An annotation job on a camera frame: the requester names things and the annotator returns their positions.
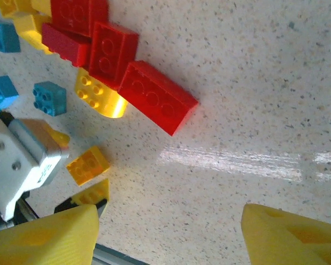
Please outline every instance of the light blue lego brick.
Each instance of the light blue lego brick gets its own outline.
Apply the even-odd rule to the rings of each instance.
[[[8,76],[0,76],[0,110],[8,108],[16,99],[18,93]]]
[[[34,84],[34,107],[50,116],[66,112],[66,89],[52,82]]]
[[[13,24],[0,22],[0,51],[20,52],[20,41]]]

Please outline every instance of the red lego brick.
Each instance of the red lego brick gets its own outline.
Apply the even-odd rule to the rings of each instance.
[[[144,61],[129,64],[118,94],[171,136],[185,124],[199,103]]]
[[[49,23],[42,26],[42,43],[51,52],[56,52],[75,67],[86,67],[89,63],[91,39],[56,29]]]
[[[94,26],[89,75],[117,90],[136,56],[138,34],[113,23]]]
[[[59,29],[92,37],[94,23],[107,22],[107,0],[51,0],[52,23]]]

